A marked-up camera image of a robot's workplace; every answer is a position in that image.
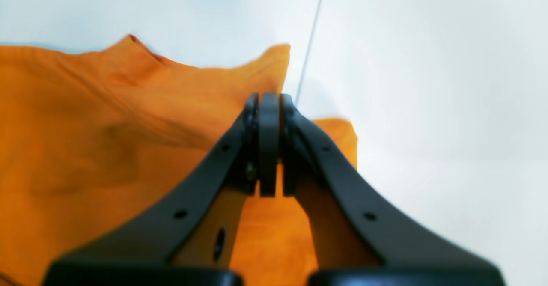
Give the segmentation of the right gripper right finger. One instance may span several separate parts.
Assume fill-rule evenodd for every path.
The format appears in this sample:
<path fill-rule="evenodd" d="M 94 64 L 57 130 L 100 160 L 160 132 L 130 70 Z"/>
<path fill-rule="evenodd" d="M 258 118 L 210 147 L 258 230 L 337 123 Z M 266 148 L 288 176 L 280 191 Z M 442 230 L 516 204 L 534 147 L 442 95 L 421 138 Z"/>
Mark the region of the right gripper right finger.
<path fill-rule="evenodd" d="M 334 141 L 280 97 L 283 194 L 306 213 L 318 263 L 309 286 L 503 286 L 499 269 L 381 196 Z"/>

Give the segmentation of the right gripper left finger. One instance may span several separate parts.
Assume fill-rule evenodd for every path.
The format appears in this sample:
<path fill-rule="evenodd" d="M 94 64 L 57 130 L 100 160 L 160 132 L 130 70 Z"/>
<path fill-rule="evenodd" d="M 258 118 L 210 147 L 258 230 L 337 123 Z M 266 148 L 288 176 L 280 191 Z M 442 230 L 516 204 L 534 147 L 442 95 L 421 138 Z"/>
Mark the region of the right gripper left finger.
<path fill-rule="evenodd" d="M 228 269 L 248 196 L 276 193 L 280 96 L 252 94 L 203 161 L 156 204 L 57 259 L 45 286 L 241 286 Z"/>

